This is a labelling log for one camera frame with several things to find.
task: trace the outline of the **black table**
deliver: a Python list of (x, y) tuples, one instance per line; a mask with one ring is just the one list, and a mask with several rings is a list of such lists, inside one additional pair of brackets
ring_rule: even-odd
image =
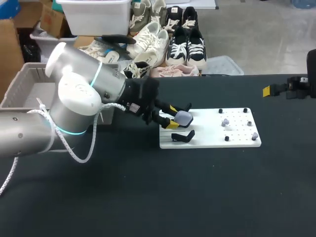
[[(116, 111), (87, 164), (20, 159), (0, 198), (0, 236), (314, 237), (316, 99), (262, 97), (289, 76), (162, 79), (160, 99), (179, 106), (250, 107), (262, 146), (161, 150), (156, 124)], [(1, 183), (11, 165), (0, 160)]]

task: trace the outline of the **gray floor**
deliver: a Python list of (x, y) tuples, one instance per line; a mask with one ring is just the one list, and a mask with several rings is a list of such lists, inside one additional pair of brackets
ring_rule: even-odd
[(306, 73), (316, 48), (316, 9), (290, 0), (218, 0), (219, 10), (198, 10), (207, 56), (227, 55), (251, 74)]

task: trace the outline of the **cardboard box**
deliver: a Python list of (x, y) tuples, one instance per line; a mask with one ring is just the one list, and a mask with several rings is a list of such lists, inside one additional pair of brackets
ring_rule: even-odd
[(0, 20), (0, 100), (18, 71), (24, 65), (13, 20)]
[(32, 29), (38, 21), (42, 12), (40, 2), (20, 2), (21, 11), (13, 19), (14, 26), (18, 30), (23, 28)]
[(70, 29), (63, 13), (51, 9), (52, 2), (43, 3), (40, 27), (51, 36), (62, 38)]

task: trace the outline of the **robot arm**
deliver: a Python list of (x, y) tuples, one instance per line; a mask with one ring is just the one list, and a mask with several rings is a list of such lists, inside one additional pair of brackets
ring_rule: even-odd
[[(45, 74), (58, 85), (49, 117), (70, 148), (93, 124), (103, 104), (116, 105), (141, 116), (146, 124), (154, 121), (163, 128), (188, 127), (193, 120), (187, 112), (190, 104), (181, 109), (157, 99), (158, 80), (148, 78), (139, 83), (126, 79), (123, 74), (63, 42), (53, 50)], [(155, 107), (174, 119), (160, 117)], [(47, 120), (37, 113), (1, 113), (0, 131), (5, 136), (0, 140), (0, 157), (66, 151), (64, 142)], [(188, 140), (175, 137), (178, 141)]]

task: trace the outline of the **white shoelace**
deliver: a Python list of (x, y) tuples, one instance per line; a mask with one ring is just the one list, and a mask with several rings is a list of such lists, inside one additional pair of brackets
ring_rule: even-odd
[(175, 21), (174, 21), (174, 20), (171, 20), (171, 19), (169, 18), (167, 25), (164, 26), (163, 28), (164, 28), (166, 31), (174, 31), (174, 29), (172, 29), (172, 27), (175, 26), (175, 25), (178, 25), (179, 22), (180, 22), (179, 20), (175, 20)]
[(148, 52), (148, 51), (153, 50), (155, 52), (158, 52), (158, 49), (160, 49), (161, 41), (162, 41), (162, 39), (160, 39), (160, 38), (158, 38), (158, 36), (155, 36), (154, 34), (152, 34), (152, 42), (148, 46), (146, 51)]
[(82, 52), (88, 54), (89, 56), (93, 57), (93, 58), (98, 58), (98, 57), (103, 57), (103, 53), (101, 53), (99, 50), (100, 48), (97, 47), (91, 47), (88, 49), (81, 49), (79, 48), (79, 50), (81, 50)]
[(136, 21), (142, 21), (142, 19), (144, 18), (144, 15), (140, 15), (140, 16), (132, 16), (132, 19), (129, 21), (129, 27), (133, 28), (135, 26)]
[(196, 21), (195, 20), (186, 20), (186, 22), (182, 25), (183, 28), (189, 29), (189, 26), (195, 26)]
[(136, 44), (146, 50), (153, 40), (153, 35), (153, 33), (146, 29), (139, 35), (139, 38), (136, 40)]
[(151, 21), (157, 21), (158, 23), (160, 23), (160, 16), (151, 16)]
[(184, 42), (182, 44), (172, 44), (172, 49), (171, 49), (171, 54), (170, 55), (174, 55), (174, 57), (178, 57), (180, 53), (183, 53), (184, 56), (187, 56), (187, 43)]
[(200, 40), (199, 44), (188, 43), (189, 54), (204, 54), (204, 42), (201, 38)]
[(82, 46), (82, 47), (79, 47), (78, 49), (93, 58), (98, 58), (98, 57), (104, 56), (102, 45), (103, 45), (102, 43), (94, 40), (89, 46)]
[[(85, 159), (80, 159), (79, 157), (76, 156), (76, 154), (73, 152), (73, 150), (71, 149), (71, 147), (68, 145), (65, 137), (63, 136), (63, 134), (61, 133), (61, 131), (59, 130), (59, 128), (57, 127), (57, 125), (54, 123), (53, 119), (51, 118), (51, 116), (49, 115), (49, 113), (46, 110), (46, 107), (44, 104), (41, 103), (41, 101), (38, 99), (38, 101), (40, 102), (40, 109), (41, 110), (30, 110), (28, 111), (28, 113), (30, 114), (40, 114), (42, 115), (49, 123), (50, 126), (52, 128), (52, 131), (55, 130), (56, 134), (58, 135), (58, 137), (60, 138), (60, 140), (62, 141), (63, 145), (65, 146), (66, 150), (68, 151), (68, 153), (71, 155), (72, 158), (74, 158), (77, 162), (79, 163), (86, 163), (92, 156), (92, 152), (94, 149), (94, 144), (95, 144), (95, 139), (96, 139), (96, 132), (97, 132), (97, 121), (98, 121), (98, 117), (100, 115), (100, 113), (102, 112), (102, 110), (104, 109), (108, 109), (110, 107), (116, 107), (119, 108), (120, 110), (125, 111), (126, 108), (123, 105), (120, 104), (116, 104), (116, 103), (109, 103), (109, 104), (105, 104), (103, 105), (99, 111), (97, 112), (97, 114), (94, 117), (94, 121), (93, 121), (93, 132), (92, 132), (92, 141), (91, 141), (91, 147), (90, 147), (90, 151), (88, 156)], [(49, 146), (45, 149), (45, 151), (48, 151), (50, 149), (50, 147), (52, 146), (54, 140), (51, 139)], [(0, 188), (0, 196), (3, 193), (4, 189), (6, 188), (6, 186), (8, 185), (10, 179), (12, 178), (12, 175), (16, 169), (16, 165), (18, 163), (19, 157), (15, 157), (14, 161), (13, 161), (13, 165), (11, 167), (11, 170), (7, 176), (7, 178), (5, 179), (3, 185)]]
[(141, 78), (141, 75), (148, 71), (151, 68), (151, 66), (147, 66), (144, 68), (138, 68), (137, 65), (134, 62), (131, 62), (130, 65), (126, 68), (126, 70), (132, 72), (132, 78)]

